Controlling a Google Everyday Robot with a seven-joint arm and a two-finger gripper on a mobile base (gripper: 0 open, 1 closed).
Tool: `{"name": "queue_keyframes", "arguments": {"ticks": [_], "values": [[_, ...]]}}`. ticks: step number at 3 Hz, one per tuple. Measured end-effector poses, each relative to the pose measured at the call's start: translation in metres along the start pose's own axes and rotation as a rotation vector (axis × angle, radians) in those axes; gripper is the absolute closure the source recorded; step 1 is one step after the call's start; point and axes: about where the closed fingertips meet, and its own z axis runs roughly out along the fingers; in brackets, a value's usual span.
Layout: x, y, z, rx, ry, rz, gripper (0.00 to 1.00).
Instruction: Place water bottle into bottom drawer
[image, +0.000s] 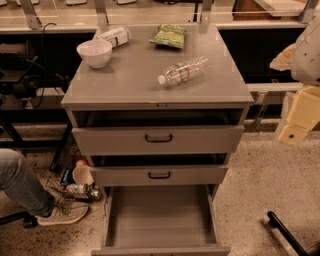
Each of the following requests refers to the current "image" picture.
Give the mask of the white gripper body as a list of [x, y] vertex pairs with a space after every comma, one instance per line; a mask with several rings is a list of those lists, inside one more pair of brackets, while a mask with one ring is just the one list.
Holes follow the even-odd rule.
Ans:
[[320, 16], [315, 17], [296, 40], [291, 76], [308, 85], [320, 85]]

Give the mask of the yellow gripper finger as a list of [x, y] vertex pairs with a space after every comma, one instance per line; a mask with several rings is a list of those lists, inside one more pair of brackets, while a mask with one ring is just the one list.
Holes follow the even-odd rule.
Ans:
[[296, 145], [320, 122], [320, 88], [305, 86], [296, 93], [287, 92], [283, 101], [277, 141]]
[[292, 64], [292, 54], [295, 48], [296, 44], [287, 46], [271, 61], [270, 68], [277, 71], [290, 70]]

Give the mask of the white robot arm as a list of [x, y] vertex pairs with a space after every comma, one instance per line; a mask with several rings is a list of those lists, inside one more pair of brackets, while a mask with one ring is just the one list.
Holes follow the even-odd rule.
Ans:
[[320, 17], [315, 17], [296, 42], [270, 63], [278, 71], [289, 70], [303, 86], [287, 92], [283, 100], [276, 141], [296, 145], [320, 122]]

